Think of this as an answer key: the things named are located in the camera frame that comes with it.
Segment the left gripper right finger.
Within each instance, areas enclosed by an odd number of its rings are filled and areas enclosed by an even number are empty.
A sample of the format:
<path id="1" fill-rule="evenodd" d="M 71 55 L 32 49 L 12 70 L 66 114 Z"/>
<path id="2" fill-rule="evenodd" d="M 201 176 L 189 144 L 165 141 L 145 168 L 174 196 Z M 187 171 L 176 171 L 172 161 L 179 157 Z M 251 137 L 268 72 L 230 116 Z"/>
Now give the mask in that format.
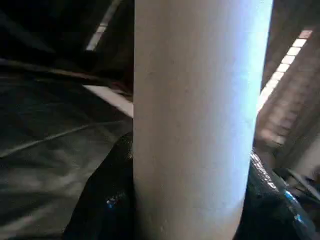
<path id="1" fill-rule="evenodd" d="M 315 240 L 316 226 L 288 184 L 255 151 L 250 166 L 238 240 Z"/>

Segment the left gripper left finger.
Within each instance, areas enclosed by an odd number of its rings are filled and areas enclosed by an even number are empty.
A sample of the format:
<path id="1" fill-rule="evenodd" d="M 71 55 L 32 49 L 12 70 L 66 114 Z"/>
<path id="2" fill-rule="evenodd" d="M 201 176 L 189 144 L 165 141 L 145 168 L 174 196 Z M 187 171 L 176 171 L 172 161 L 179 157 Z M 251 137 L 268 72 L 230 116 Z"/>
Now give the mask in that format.
<path id="1" fill-rule="evenodd" d="M 134 239 L 133 133 L 121 136 L 88 178 L 62 239 Z"/>

